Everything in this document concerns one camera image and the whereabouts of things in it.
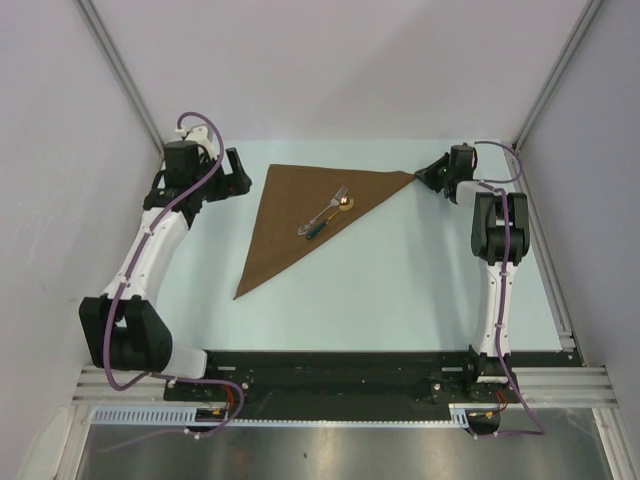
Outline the gold spoon with dark handle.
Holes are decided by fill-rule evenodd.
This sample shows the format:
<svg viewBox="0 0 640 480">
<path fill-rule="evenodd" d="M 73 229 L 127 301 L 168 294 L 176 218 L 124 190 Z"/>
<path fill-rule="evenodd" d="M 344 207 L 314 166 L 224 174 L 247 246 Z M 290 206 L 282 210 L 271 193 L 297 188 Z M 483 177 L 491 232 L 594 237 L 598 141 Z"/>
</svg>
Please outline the gold spoon with dark handle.
<svg viewBox="0 0 640 480">
<path fill-rule="evenodd" d="M 354 206 L 354 199 L 352 197 L 343 197 L 340 200 L 340 203 L 338 205 L 338 210 L 335 211 L 334 213 L 330 214 L 325 220 L 323 220 L 318 226 L 314 227 L 309 233 L 306 234 L 306 239 L 307 240 L 311 240 L 314 237 L 317 236 L 317 234 L 323 230 L 329 223 L 330 221 L 337 216 L 339 213 L 341 212 L 346 212 L 349 211 L 353 206 Z"/>
</svg>

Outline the silver fork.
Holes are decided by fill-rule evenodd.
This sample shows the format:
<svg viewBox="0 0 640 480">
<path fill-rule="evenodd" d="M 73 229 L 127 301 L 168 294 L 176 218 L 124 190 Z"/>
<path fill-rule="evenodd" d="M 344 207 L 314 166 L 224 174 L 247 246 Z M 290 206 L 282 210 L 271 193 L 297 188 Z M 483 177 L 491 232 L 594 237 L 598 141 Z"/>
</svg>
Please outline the silver fork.
<svg viewBox="0 0 640 480">
<path fill-rule="evenodd" d="M 331 198 L 329 204 L 323 210 L 321 210 L 315 217 L 309 220 L 305 225 L 300 227 L 298 229 L 297 234 L 299 236 L 305 235 L 310 230 L 310 228 L 316 223 L 316 221 L 320 219 L 322 215 L 324 215 L 328 210 L 338 207 L 340 200 L 343 197 L 345 197 L 347 193 L 348 193 L 348 187 L 346 185 L 342 185 L 339 188 L 339 190 L 336 192 L 336 194 Z"/>
</svg>

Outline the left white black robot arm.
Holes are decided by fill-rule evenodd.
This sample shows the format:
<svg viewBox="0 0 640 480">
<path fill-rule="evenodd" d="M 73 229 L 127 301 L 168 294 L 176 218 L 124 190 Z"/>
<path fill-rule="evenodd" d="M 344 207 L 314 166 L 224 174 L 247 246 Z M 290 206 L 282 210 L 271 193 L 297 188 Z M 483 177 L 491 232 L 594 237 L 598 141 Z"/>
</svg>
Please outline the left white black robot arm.
<svg viewBox="0 0 640 480">
<path fill-rule="evenodd" d="M 252 181 L 237 150 L 225 151 L 229 172 L 211 157 L 212 150 L 206 140 L 165 145 L 165 165 L 144 199 L 141 225 L 122 266 L 102 294 L 84 298 L 79 306 L 96 367 L 183 377 L 202 400 L 219 392 L 221 376 L 206 366 L 204 350 L 174 340 L 155 303 L 172 257 L 203 204 L 250 191 Z"/>
</svg>

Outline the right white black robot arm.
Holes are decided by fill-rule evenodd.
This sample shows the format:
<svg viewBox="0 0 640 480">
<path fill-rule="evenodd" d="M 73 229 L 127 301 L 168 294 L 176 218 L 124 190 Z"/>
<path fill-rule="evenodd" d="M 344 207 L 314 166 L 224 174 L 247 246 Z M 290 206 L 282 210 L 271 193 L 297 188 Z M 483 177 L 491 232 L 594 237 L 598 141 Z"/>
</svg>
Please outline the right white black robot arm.
<svg viewBox="0 0 640 480">
<path fill-rule="evenodd" d="M 478 163 L 477 148 L 462 143 L 415 176 L 451 203 L 473 210 L 470 244 L 479 262 L 480 303 L 461 388 L 469 399 L 484 401 L 497 386 L 515 389 L 508 365 L 509 311 L 515 275 L 530 248 L 530 222 L 527 196 L 506 191 L 504 180 L 476 179 Z"/>
</svg>

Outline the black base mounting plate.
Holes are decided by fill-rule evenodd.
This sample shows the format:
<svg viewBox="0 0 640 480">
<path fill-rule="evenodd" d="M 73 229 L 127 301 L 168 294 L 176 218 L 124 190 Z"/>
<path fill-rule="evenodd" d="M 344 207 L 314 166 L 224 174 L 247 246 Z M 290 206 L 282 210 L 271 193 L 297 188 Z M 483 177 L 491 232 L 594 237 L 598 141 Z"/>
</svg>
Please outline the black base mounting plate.
<svg viewBox="0 0 640 480">
<path fill-rule="evenodd" d="M 211 352 L 202 380 L 163 380 L 164 398 L 215 401 L 224 388 L 246 418 L 406 416 L 452 403 L 490 404 L 516 395 L 496 385 L 470 387 L 463 368 L 469 352 L 274 353 Z M 508 365 L 580 367 L 576 352 L 512 353 Z"/>
</svg>

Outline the left aluminium corner post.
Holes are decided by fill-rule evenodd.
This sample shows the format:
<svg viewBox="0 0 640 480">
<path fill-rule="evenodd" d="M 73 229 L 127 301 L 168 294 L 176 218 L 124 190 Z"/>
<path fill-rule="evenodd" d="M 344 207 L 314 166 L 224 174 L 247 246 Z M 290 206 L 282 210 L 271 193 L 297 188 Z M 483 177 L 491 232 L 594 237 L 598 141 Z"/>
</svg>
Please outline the left aluminium corner post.
<svg viewBox="0 0 640 480">
<path fill-rule="evenodd" d="M 160 130 L 95 2 L 91 0 L 74 0 L 73 4 L 93 37 L 116 83 L 121 88 L 134 116 L 143 128 L 146 137 L 155 151 L 161 155 L 163 152 L 163 140 Z"/>
</svg>

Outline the aluminium corner post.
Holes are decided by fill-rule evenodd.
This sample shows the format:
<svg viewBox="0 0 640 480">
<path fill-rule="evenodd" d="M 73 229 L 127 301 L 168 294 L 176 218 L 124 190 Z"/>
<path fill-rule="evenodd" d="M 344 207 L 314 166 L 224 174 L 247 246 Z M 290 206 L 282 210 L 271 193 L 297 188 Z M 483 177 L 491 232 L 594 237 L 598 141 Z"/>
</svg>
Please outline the aluminium corner post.
<svg viewBox="0 0 640 480">
<path fill-rule="evenodd" d="M 160 130 L 95 2 L 91 0 L 74 0 L 73 4 L 93 37 L 116 83 L 121 88 L 134 116 L 143 128 L 146 137 L 155 151 L 161 155 L 163 152 L 163 140 Z"/>
<path fill-rule="evenodd" d="M 531 131 L 538 123 L 545 107 L 551 100 L 605 4 L 606 1 L 604 0 L 589 0 L 586 2 L 523 124 L 511 142 L 511 146 L 515 150 L 521 150 L 525 145 Z"/>
</svg>

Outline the right aluminium corner post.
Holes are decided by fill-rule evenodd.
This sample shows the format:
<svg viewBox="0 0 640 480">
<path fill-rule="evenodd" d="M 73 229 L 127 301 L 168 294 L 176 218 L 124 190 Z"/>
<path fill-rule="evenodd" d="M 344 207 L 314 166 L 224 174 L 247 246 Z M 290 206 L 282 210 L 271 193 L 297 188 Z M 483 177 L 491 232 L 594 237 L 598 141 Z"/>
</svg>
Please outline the right aluminium corner post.
<svg viewBox="0 0 640 480">
<path fill-rule="evenodd" d="M 531 131 L 538 123 L 545 107 L 551 100 L 605 4 L 606 1 L 604 0 L 589 0 L 586 2 L 523 124 L 511 142 L 511 146 L 515 150 L 521 150 L 525 145 Z"/>
</svg>

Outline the right side aluminium rail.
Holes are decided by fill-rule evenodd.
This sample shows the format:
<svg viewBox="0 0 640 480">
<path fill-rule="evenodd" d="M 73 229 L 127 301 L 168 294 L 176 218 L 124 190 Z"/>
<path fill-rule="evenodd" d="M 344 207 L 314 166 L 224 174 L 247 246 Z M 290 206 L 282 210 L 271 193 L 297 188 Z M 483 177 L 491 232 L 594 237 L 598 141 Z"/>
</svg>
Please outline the right side aluminium rail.
<svg viewBox="0 0 640 480">
<path fill-rule="evenodd" d="M 519 152 L 514 146 L 507 146 L 505 160 L 509 166 L 511 175 L 513 177 L 517 177 L 514 181 L 514 185 L 517 187 L 517 190 L 524 193 L 528 198 L 532 247 L 536 258 L 536 265 L 540 272 L 541 280 L 547 296 L 547 301 L 556 325 L 560 345 L 563 351 L 576 351 L 579 349 L 579 346 L 574 335 L 574 328 L 571 316 L 567 309 L 565 296 L 551 258 L 551 253 L 543 231 L 534 195 L 524 173 L 524 167 L 519 157 Z"/>
</svg>

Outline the aluminium rail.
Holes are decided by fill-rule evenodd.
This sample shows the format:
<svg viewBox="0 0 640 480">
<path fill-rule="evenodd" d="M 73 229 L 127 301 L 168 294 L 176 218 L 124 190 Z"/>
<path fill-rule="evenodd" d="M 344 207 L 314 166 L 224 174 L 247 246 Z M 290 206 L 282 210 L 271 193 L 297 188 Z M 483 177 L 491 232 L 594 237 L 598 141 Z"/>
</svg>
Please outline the aluminium rail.
<svg viewBox="0 0 640 480">
<path fill-rule="evenodd" d="M 515 370 L 520 393 L 533 408 L 615 408 L 616 395 L 603 367 L 521 367 Z M 82 369 L 72 396 L 74 405 L 208 405 L 208 400 L 164 398 L 165 382 L 145 377 L 125 391 L 114 390 L 103 372 Z"/>
<path fill-rule="evenodd" d="M 517 187 L 517 190 L 524 193 L 528 198 L 532 247 L 536 258 L 536 265 L 540 272 L 541 280 L 547 296 L 547 301 L 556 325 L 560 345 L 563 351 L 576 351 L 579 349 L 579 346 L 574 335 L 574 328 L 571 316 L 567 309 L 565 296 L 551 258 L 551 253 L 543 231 L 534 195 L 524 173 L 524 167 L 519 157 L 519 152 L 514 146 L 507 146 L 505 160 L 509 166 L 511 175 L 513 177 L 517 177 L 514 181 L 514 185 Z"/>
</svg>

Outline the aluminium front rail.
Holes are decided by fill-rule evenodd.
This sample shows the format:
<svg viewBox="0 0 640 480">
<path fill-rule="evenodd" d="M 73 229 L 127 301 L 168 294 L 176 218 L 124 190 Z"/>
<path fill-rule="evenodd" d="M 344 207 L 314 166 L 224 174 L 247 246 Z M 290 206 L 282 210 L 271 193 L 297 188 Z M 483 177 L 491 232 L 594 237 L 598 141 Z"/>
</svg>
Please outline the aluminium front rail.
<svg viewBox="0 0 640 480">
<path fill-rule="evenodd" d="M 533 408 L 615 408 L 616 395 L 603 367 L 521 367 L 515 370 L 520 393 Z M 208 400 L 164 398 L 165 382 L 145 377 L 125 391 L 114 390 L 103 372 L 82 369 L 72 396 L 74 405 L 208 405 Z"/>
</svg>

